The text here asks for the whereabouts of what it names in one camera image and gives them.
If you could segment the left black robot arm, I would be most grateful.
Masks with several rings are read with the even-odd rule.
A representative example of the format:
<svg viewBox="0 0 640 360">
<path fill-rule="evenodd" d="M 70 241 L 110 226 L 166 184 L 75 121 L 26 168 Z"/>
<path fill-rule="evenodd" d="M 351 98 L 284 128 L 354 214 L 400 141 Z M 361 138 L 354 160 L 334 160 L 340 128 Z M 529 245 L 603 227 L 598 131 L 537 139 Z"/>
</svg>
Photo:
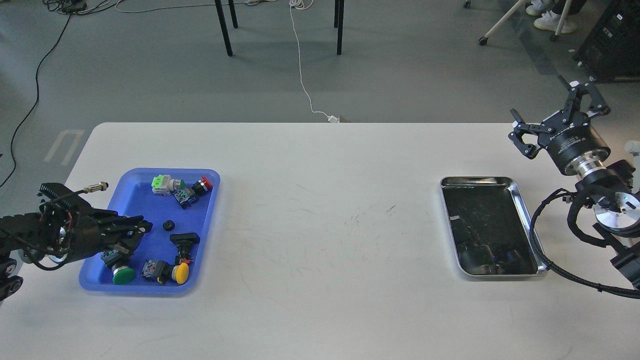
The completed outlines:
<svg viewBox="0 0 640 360">
<path fill-rule="evenodd" d="M 16 293 L 23 278 L 14 275 L 18 261 L 11 256 L 21 254 L 25 264 L 44 271 L 55 271 L 71 262 L 102 255 L 114 282 L 125 284 L 134 278 L 129 260 L 142 237 L 153 224 L 142 215 L 121 216 L 115 210 L 92 207 L 82 194 L 105 191 L 99 182 L 72 191 L 62 183 L 43 183 L 39 194 L 46 200 L 39 211 L 3 216 L 1 219 L 1 299 Z"/>
</svg>

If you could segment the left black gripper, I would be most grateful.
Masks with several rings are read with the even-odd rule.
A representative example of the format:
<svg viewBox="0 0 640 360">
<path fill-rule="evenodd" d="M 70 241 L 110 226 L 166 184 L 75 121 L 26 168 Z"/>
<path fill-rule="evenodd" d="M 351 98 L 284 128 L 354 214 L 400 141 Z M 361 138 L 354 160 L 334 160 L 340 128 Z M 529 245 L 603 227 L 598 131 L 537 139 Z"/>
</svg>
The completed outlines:
<svg viewBox="0 0 640 360">
<path fill-rule="evenodd" d="M 153 223 L 138 216 L 119 216 L 107 209 L 83 209 L 71 231 L 68 251 L 60 259 L 68 264 L 102 252 L 103 262 L 123 262 L 137 250 L 143 234 L 151 232 Z"/>
</svg>

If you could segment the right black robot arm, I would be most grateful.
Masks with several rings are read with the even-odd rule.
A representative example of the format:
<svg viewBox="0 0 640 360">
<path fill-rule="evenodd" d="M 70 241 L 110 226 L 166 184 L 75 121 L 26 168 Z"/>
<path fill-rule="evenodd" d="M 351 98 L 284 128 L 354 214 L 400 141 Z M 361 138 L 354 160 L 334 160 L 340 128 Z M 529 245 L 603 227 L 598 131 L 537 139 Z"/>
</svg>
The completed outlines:
<svg viewBox="0 0 640 360">
<path fill-rule="evenodd" d="M 639 192 L 633 191 L 635 168 L 626 160 L 609 166 L 604 162 L 611 150 L 591 126 L 594 117 L 606 116 L 611 109 L 592 82 L 567 82 L 564 107 L 539 124 L 528 124 L 516 109 L 509 139 L 526 158 L 533 159 L 546 150 L 558 171 L 565 176 L 578 176 L 576 191 L 557 189 L 535 210 L 529 232 L 533 233 L 537 218 L 554 199 L 570 203 L 567 227 L 580 241 L 615 251 L 612 266 L 631 282 L 631 289 L 603 285 L 570 273 L 544 255 L 540 246 L 534 251 L 546 266 L 563 278 L 599 292 L 630 299 L 639 298 L 639 244 L 626 246 L 621 239 L 639 237 Z"/>
</svg>

